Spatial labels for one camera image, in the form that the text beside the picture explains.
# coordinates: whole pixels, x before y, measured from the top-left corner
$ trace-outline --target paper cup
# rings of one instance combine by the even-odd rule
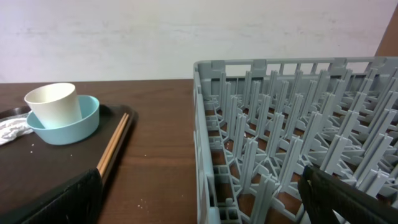
[[[76,88],[71,83],[55,83],[30,91],[25,96],[45,128],[59,128],[81,120]]]

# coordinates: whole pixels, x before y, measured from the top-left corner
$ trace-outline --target light blue bowl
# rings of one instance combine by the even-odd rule
[[[43,141],[53,145],[71,144],[87,138],[100,124],[100,102],[93,96],[79,95],[81,119],[60,128],[46,129],[31,112],[27,124]]]

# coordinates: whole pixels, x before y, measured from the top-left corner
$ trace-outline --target gray dish rack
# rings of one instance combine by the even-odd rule
[[[237,65],[249,69],[229,76]],[[397,67],[394,57],[195,63],[197,222],[264,223],[273,210],[310,223],[302,204],[291,212],[280,197],[301,201],[308,164],[398,208]]]

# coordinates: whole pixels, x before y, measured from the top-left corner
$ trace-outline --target wooden table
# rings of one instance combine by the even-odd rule
[[[78,94],[129,105],[139,114],[114,180],[107,183],[98,223],[196,223],[192,83],[74,83]],[[0,111],[25,105],[24,95],[42,85],[0,84]]]

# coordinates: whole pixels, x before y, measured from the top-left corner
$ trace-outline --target chopsticks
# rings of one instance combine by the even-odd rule
[[[126,126],[128,119],[129,119],[129,115],[127,113],[125,113],[123,115],[122,119],[120,120],[118,126],[116,127],[116,130],[114,131],[114,133],[111,137],[111,140],[109,140],[109,143],[106,146],[104,154],[102,155],[101,159],[99,160],[97,169],[99,170],[99,174],[101,175],[102,178],[104,177],[106,167],[108,166],[109,161],[111,160],[113,152],[116,149],[116,145],[119,142],[120,136],[122,135],[123,129]]]

